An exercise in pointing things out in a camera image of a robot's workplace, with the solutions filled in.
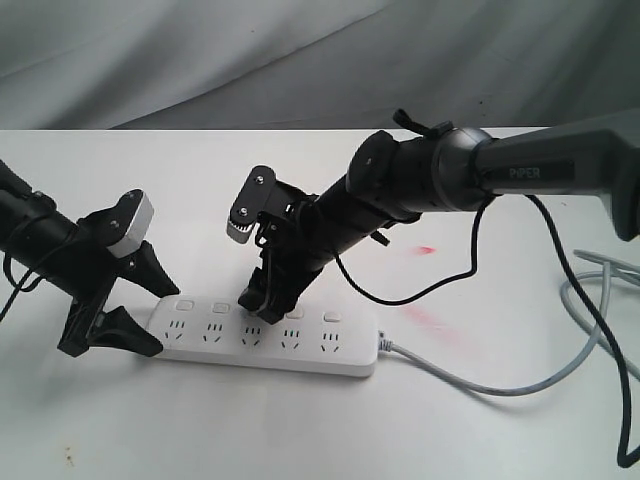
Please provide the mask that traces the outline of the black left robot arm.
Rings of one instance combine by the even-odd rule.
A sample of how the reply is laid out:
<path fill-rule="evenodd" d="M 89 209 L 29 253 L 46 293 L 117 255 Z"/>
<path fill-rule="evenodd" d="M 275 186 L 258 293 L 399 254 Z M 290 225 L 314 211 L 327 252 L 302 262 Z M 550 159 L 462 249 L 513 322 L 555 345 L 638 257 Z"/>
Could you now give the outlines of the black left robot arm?
<path fill-rule="evenodd" d="M 154 357 L 162 343 L 119 306 L 104 305 L 119 279 L 158 298 L 178 287 L 160 265 L 145 236 L 154 209 L 133 189 L 112 207 L 72 221 L 55 201 L 34 190 L 7 165 L 1 167 L 2 272 L 13 287 L 9 302 L 47 281 L 71 299 L 58 349 L 78 357 L 92 347 Z"/>

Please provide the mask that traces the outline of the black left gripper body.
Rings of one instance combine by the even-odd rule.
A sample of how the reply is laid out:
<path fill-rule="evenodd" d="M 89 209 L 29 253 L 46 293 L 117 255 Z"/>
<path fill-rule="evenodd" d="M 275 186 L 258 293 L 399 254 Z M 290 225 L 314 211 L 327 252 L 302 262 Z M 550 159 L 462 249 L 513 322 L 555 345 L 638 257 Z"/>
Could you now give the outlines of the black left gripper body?
<path fill-rule="evenodd" d="M 103 308 L 115 280 L 127 273 L 131 254 L 115 258 L 106 248 L 108 215 L 114 206 L 80 219 L 76 243 L 63 254 L 63 279 L 70 288 L 72 304 L 58 349 L 72 357 L 91 348 L 89 330 L 101 313 L 108 313 Z"/>

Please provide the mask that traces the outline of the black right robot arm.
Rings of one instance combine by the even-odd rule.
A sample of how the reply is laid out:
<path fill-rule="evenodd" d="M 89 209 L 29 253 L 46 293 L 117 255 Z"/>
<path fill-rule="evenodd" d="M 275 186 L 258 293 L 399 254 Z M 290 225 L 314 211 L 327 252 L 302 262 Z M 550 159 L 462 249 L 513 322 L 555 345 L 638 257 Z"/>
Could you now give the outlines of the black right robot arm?
<path fill-rule="evenodd" d="M 370 135 L 345 174 L 320 195 L 249 173 L 228 218 L 228 235 L 254 240 L 262 263 L 240 294 L 241 307 L 274 324 L 338 254 L 365 238 L 412 224 L 428 212 L 475 212 L 499 195 L 599 198 L 616 235 L 639 233 L 639 113 L 628 110 L 497 139 L 450 122 L 426 127 L 403 111 L 413 133 Z"/>

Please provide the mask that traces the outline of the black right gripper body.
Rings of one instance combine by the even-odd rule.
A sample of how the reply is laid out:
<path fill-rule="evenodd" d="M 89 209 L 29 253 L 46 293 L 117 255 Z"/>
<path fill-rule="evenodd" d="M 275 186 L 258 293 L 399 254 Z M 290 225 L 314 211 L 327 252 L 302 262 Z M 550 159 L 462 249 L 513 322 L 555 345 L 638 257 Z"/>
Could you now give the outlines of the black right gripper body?
<path fill-rule="evenodd" d="M 334 187 L 315 195 L 284 182 L 254 184 L 262 258 L 254 270 L 259 300 L 296 300 L 320 275 L 335 250 L 334 205 Z"/>

